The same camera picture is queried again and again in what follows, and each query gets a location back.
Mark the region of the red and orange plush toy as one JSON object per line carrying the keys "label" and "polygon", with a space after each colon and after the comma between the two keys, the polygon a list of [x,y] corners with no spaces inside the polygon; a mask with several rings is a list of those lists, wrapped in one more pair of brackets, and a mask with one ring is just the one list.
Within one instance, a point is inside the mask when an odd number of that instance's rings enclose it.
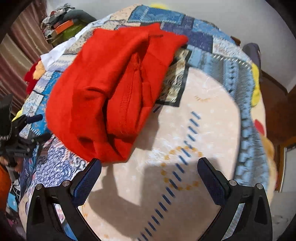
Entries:
{"label": "red and orange plush toy", "polygon": [[27,83],[26,93],[28,95],[33,91],[37,81],[43,76],[45,72],[46,70],[44,65],[41,59],[39,59],[39,61],[34,63],[30,70],[25,74],[24,81]]}

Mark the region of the yellow pillow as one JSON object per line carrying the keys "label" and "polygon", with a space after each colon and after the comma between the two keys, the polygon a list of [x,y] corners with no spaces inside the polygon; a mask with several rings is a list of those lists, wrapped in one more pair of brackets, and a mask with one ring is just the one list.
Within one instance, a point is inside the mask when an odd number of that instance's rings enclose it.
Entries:
{"label": "yellow pillow", "polygon": [[252,63],[251,66],[252,66],[252,76],[254,80],[254,89],[252,93],[251,105],[252,107],[255,107],[259,103],[260,97],[261,97],[260,85],[259,85],[260,71],[256,64]]}

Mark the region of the striped brown curtain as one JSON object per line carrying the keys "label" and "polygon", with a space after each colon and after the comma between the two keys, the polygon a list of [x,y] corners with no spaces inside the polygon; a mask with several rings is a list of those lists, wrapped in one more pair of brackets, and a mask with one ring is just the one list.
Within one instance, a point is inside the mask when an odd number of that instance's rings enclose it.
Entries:
{"label": "striped brown curtain", "polygon": [[47,16],[47,1],[32,1],[16,18],[1,42],[1,98],[13,95],[12,113],[17,113],[26,97],[25,74],[49,52],[49,44],[41,30]]}

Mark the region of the clutter pile with green bag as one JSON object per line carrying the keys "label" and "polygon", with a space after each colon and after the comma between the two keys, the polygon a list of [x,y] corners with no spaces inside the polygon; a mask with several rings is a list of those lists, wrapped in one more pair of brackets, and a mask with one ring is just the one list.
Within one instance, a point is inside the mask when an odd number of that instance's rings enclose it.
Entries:
{"label": "clutter pile with green bag", "polygon": [[46,41],[53,47],[74,37],[96,18],[87,12],[64,4],[51,11],[41,22],[41,30]]}

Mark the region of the white cabinet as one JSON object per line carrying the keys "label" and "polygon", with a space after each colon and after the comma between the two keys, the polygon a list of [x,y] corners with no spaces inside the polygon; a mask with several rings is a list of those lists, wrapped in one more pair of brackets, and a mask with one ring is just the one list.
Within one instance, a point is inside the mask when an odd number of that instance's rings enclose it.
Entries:
{"label": "white cabinet", "polygon": [[271,204],[273,240],[295,240],[295,146],[285,148],[280,190]]}

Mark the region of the red striped hoodie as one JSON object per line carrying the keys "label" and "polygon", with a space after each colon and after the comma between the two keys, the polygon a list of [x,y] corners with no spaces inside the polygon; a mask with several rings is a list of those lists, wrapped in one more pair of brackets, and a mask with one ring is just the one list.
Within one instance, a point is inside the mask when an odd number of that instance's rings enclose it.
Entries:
{"label": "red striped hoodie", "polygon": [[48,129],[86,161],[126,161],[187,41],[158,23],[95,29],[53,86]]}

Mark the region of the blue patchwork bedspread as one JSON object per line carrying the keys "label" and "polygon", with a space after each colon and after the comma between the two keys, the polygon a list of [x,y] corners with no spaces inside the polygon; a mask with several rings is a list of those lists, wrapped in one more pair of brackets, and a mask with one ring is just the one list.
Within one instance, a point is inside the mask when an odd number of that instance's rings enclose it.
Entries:
{"label": "blue patchwork bedspread", "polygon": [[164,31],[187,36],[188,42],[185,47],[176,52],[174,62],[165,75],[161,93],[151,113],[157,105],[167,105],[175,108],[180,106],[190,68],[196,68],[214,76],[218,76],[223,67],[252,69],[251,59],[242,49],[235,45],[228,35],[215,25],[182,13],[134,4],[108,15],[106,18],[95,21],[82,30],[79,33],[79,39],[49,66],[49,69],[37,82],[33,92],[23,105],[24,114],[46,113],[47,102],[53,86],[67,67],[72,64],[82,46],[93,35],[95,29],[118,30],[125,27],[140,27],[154,23],[158,23]]}

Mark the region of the grey-blue cloth on chair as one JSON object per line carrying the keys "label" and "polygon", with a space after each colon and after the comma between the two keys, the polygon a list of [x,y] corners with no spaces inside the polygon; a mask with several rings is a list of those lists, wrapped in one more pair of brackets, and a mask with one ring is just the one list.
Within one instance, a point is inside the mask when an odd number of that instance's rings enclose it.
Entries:
{"label": "grey-blue cloth on chair", "polygon": [[256,43],[248,43],[243,46],[242,50],[260,70],[261,52],[259,46]]}

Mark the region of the brown wooden door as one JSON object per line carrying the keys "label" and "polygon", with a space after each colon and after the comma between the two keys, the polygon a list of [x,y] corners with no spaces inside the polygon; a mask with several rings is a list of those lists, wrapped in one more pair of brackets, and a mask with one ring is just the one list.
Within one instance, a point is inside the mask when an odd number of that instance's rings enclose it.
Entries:
{"label": "brown wooden door", "polygon": [[285,151],[295,144],[295,87],[287,91],[272,76],[262,71],[260,90],[265,106],[267,138],[275,148],[276,191],[281,190]]}

